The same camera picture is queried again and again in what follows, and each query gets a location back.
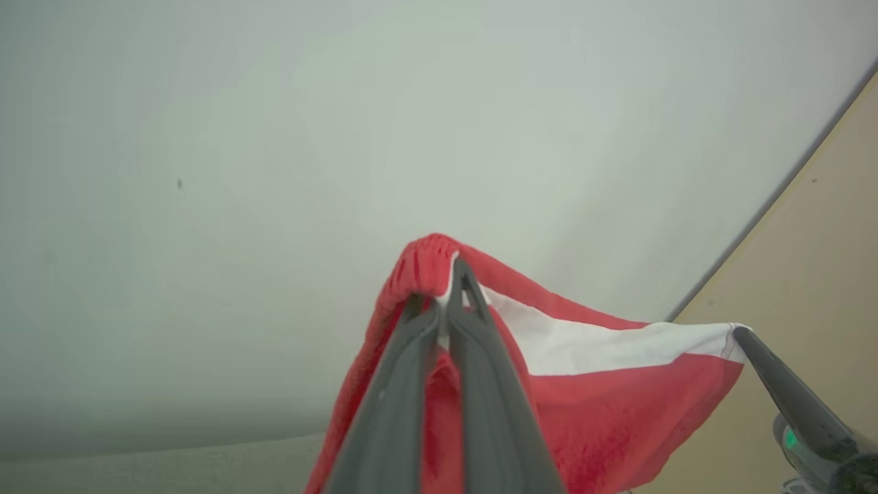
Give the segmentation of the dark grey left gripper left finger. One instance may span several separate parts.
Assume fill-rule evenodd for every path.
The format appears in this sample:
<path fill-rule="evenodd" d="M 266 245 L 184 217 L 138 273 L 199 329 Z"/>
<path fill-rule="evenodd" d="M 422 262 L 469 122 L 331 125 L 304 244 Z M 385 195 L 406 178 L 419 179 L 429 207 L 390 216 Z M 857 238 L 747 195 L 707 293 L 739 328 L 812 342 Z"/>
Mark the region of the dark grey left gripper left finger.
<path fill-rule="evenodd" d="M 425 389 L 436 365 L 438 307 L 409 297 L 322 491 L 420 493 Z"/>

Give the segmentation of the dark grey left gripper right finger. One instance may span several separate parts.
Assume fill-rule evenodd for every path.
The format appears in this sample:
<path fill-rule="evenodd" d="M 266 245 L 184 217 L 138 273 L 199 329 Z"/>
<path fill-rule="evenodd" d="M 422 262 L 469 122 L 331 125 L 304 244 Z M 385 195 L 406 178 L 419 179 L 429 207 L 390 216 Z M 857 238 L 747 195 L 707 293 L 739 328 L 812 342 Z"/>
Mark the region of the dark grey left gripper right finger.
<path fill-rule="evenodd" d="M 453 262 L 446 307 L 461 381 L 464 493 L 565 493 L 476 275 Z"/>

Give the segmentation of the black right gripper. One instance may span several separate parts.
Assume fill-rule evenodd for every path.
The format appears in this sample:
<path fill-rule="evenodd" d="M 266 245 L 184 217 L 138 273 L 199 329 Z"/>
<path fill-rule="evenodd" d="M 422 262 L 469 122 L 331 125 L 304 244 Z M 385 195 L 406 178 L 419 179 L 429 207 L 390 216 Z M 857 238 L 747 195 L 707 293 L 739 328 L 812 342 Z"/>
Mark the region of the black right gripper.
<path fill-rule="evenodd" d="M 772 434 L 796 475 L 779 491 L 875 493 L 875 441 L 845 425 L 752 329 L 733 335 L 780 412 Z"/>

